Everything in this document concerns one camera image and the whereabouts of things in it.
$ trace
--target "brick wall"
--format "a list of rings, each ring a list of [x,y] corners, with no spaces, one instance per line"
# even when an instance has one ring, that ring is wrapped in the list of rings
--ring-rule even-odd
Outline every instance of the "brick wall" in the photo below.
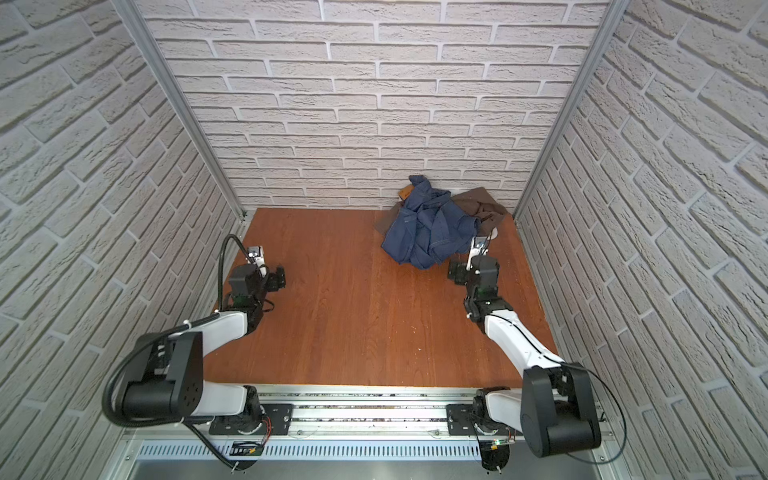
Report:
[[[632,475],[768,475],[766,90],[768,3],[633,0],[518,217]]]
[[[0,478],[97,478],[102,379],[234,224],[110,2],[0,4]]]
[[[139,0],[243,204],[516,205],[605,0]]]

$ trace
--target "metal corner post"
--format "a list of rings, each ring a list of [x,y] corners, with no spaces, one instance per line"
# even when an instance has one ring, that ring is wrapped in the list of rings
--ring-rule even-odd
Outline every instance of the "metal corner post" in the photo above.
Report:
[[[515,211],[512,212],[513,217],[517,217],[517,214],[522,212],[531,201],[536,184],[547,169],[547,166],[551,161],[552,153],[554,152],[555,147],[557,147],[560,137],[565,133],[565,128],[571,121],[571,117],[573,117],[573,113],[576,111],[582,95],[586,92],[593,73],[598,69],[600,60],[603,58],[603,53],[605,53],[608,48],[608,43],[611,42],[614,31],[616,31],[616,27],[619,26],[624,11],[627,10],[630,1],[631,0],[612,0],[605,10],[605,15],[603,15],[598,30],[594,33],[592,45],[587,51],[587,55],[584,57],[581,67],[579,67],[576,72],[576,77],[571,84],[571,89],[565,97],[563,108],[560,109],[558,117],[555,119],[554,125],[552,125],[552,129],[547,135],[544,147],[538,155],[531,176],[528,178],[528,182],[523,190],[522,197],[520,198],[517,207],[515,207]]]
[[[165,57],[160,51],[160,46],[154,39],[147,22],[139,12],[138,7],[134,0],[112,0],[115,10],[117,10],[123,25],[131,34],[136,46],[141,54],[144,56],[144,60],[149,65],[150,70],[157,79],[157,83],[161,86],[168,98],[168,103],[178,115],[181,124],[187,130],[187,133],[192,139],[192,144],[200,153],[203,163],[208,167],[208,171],[214,177],[216,185],[221,190],[230,208],[237,216],[237,219],[242,221],[245,219],[245,209],[240,203],[240,199],[237,198],[235,190],[232,188],[227,175],[224,173],[221,164],[216,158],[214,149],[208,143],[208,139],[203,132],[202,127],[197,122],[197,118],[192,112],[192,107],[187,102],[187,97],[181,91],[181,87],[176,82],[173,72],[170,70],[168,63],[165,61]]]

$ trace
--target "wooden table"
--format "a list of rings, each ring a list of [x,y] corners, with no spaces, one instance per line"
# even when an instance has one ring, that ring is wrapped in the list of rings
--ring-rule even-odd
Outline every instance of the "wooden table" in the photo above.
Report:
[[[287,288],[256,332],[205,359],[205,379],[228,383],[369,386],[521,386],[501,349],[468,319],[465,288],[398,265],[381,249],[371,210],[259,209],[244,244],[282,264]],[[500,294],[548,348],[554,342],[515,224],[507,217],[489,254]],[[240,254],[235,264],[244,263]]]

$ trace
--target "gray floor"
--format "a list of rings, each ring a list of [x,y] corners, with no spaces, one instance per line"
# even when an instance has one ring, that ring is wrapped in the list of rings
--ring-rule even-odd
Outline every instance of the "gray floor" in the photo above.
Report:
[[[140,462],[131,480],[208,480],[229,478],[226,467],[217,461]],[[535,458],[525,443],[512,446],[509,463],[502,474],[488,473],[480,462],[261,462],[232,478],[269,480],[459,480],[490,478],[567,478],[596,480],[595,467],[564,455]]]

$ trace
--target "brown wooden surface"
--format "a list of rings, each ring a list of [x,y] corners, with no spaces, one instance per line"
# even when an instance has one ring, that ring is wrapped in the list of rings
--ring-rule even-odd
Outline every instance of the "brown wooden surface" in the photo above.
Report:
[[[380,211],[259,209],[246,247],[286,269],[287,288],[255,333],[205,358],[214,382],[371,386],[521,386],[501,349],[468,319],[465,288],[430,270],[398,265],[373,229]],[[499,291],[550,349],[554,343],[507,217],[490,254]],[[240,254],[235,264],[245,260]]]

